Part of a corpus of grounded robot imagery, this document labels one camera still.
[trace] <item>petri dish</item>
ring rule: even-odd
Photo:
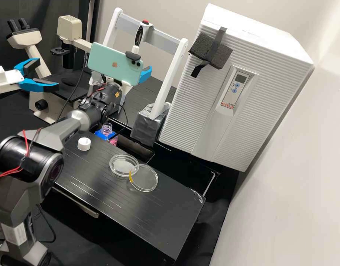
[[[117,154],[110,160],[111,171],[120,177],[129,177],[129,172],[134,175],[138,171],[135,167],[138,164],[138,160],[128,154]]]
[[[139,191],[151,192],[158,184],[158,174],[146,164],[138,164],[134,167],[134,174],[129,175],[130,183]]]

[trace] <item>black foam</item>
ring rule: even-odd
[[[211,50],[213,42],[214,38],[209,37],[204,33],[200,33],[194,44],[192,45],[191,49],[189,50],[189,53],[202,60],[206,60],[206,56]],[[233,50],[231,48],[220,44],[212,60],[210,61],[210,65],[215,67],[216,69],[222,69],[232,51]]]

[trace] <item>mint green iphone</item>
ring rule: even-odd
[[[88,68],[135,86],[139,82],[143,61],[130,59],[125,53],[94,42],[91,45]]]

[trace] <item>bottle cap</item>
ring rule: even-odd
[[[91,147],[91,140],[89,138],[82,137],[78,140],[78,149],[87,151]]]

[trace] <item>black cable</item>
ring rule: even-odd
[[[80,74],[80,76],[79,76],[78,82],[76,83],[75,88],[73,89],[73,91],[71,92],[71,94],[69,95],[69,97],[67,98],[67,100],[65,101],[65,103],[64,103],[64,105],[63,105],[63,107],[62,107],[62,109],[60,110],[60,112],[59,112],[59,114],[58,114],[57,119],[55,120],[55,122],[54,122],[53,124],[55,124],[55,123],[58,122],[58,120],[60,119],[60,116],[62,115],[62,112],[64,111],[64,108],[67,106],[67,104],[68,104],[70,98],[74,95],[75,91],[77,90],[77,88],[78,88],[78,86],[79,86],[79,83],[80,83],[80,80],[81,80],[81,77],[82,77],[82,75],[83,75],[83,73],[84,73],[84,68],[85,68],[85,64],[86,64],[86,59],[87,59],[87,53],[85,52],[85,54],[84,54],[84,63],[83,63],[83,65],[82,65],[81,74]]]
[[[106,82],[106,76],[105,76],[104,74],[101,74],[101,77],[102,77],[103,82],[104,82],[104,83],[107,83],[107,82]]]
[[[124,131],[126,129],[126,127],[128,126],[128,117],[127,117],[127,114],[126,114],[126,110],[123,108],[122,105],[116,103],[116,105],[120,106],[122,108],[122,110],[124,111],[125,113],[125,116],[126,116],[126,125],[124,126],[124,128],[122,128],[120,131],[118,131],[116,134],[114,134],[111,138],[109,138],[108,141],[110,141],[111,139],[115,138],[116,136],[118,136],[122,131]]]
[[[47,218],[44,216],[44,213],[43,213],[43,211],[42,211],[41,205],[38,204],[37,207],[38,207],[38,209],[40,210],[40,212],[41,212],[41,214],[42,214],[44,220],[45,220],[46,223],[48,224],[48,226],[49,226],[49,228],[51,229],[52,234],[53,234],[53,240],[51,240],[51,241],[40,241],[40,242],[41,242],[41,243],[53,243],[53,242],[57,239],[57,235],[56,235],[56,233],[55,233],[53,227],[51,226],[51,224],[48,222]]]

